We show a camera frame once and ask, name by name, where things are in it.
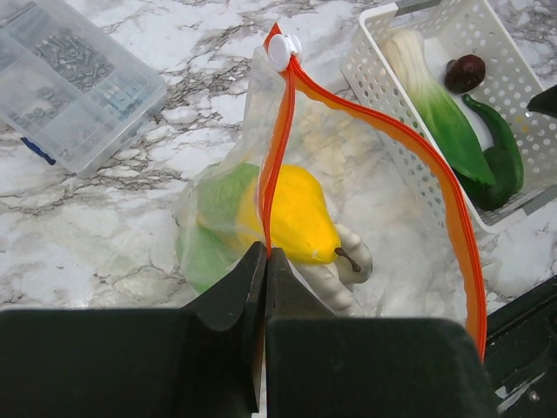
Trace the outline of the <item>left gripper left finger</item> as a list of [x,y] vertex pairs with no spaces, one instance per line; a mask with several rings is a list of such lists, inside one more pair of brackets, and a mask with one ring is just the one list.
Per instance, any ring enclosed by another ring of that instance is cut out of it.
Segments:
[[2,416],[251,416],[265,267],[265,247],[253,244],[180,308],[2,311]]

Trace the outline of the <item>green toy bitter gourd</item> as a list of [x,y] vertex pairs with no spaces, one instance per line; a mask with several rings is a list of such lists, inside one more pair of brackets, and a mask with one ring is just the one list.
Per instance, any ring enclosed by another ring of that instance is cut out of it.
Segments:
[[258,173],[252,163],[216,163],[182,191],[175,213],[175,251],[180,271],[196,293],[220,281],[245,254],[237,245],[235,221],[239,201]]

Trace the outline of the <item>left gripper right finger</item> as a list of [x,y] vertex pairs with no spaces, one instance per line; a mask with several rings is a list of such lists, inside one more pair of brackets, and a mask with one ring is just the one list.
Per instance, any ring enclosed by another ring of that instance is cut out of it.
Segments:
[[270,417],[495,417],[487,373],[465,329],[439,318],[332,315],[283,251],[267,264]]

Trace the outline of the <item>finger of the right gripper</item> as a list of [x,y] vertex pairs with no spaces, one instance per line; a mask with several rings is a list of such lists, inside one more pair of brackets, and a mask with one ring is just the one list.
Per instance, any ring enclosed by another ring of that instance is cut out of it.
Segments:
[[557,85],[535,95],[527,104],[527,109],[551,118],[557,118]]

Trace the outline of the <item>white toy mushroom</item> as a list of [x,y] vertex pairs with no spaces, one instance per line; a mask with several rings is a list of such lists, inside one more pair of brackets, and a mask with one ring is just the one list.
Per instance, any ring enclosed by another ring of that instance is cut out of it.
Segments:
[[339,316],[363,317],[363,308],[357,302],[353,287],[365,283],[373,269],[372,254],[357,233],[342,224],[334,225],[346,257],[339,256],[328,265],[294,263],[307,285],[321,302]]

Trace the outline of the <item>clear zip top bag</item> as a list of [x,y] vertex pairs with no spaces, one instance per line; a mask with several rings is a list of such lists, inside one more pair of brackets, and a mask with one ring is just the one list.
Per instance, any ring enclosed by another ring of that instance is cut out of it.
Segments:
[[353,287],[365,316],[454,320],[483,352],[483,273],[452,169],[406,118],[327,91],[301,60],[299,39],[273,26],[253,54],[242,136],[217,162],[259,167],[265,240],[256,242],[284,252],[271,241],[279,170],[303,167],[321,184],[333,224],[357,233],[372,254],[370,278]]

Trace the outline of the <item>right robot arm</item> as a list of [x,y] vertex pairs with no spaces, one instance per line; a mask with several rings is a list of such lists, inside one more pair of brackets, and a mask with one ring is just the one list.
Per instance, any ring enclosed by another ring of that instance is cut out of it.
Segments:
[[481,246],[487,281],[485,365],[502,417],[556,415],[556,188]]

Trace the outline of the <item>yellow toy pepper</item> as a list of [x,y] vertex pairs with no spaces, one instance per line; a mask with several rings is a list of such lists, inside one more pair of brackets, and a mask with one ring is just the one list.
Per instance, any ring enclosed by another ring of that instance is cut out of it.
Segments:
[[[257,190],[258,177],[247,186],[238,205],[236,240],[245,250],[265,240]],[[295,263],[326,265],[339,256],[349,260],[341,248],[321,184],[303,167],[283,165],[279,170],[272,202],[271,241]]]

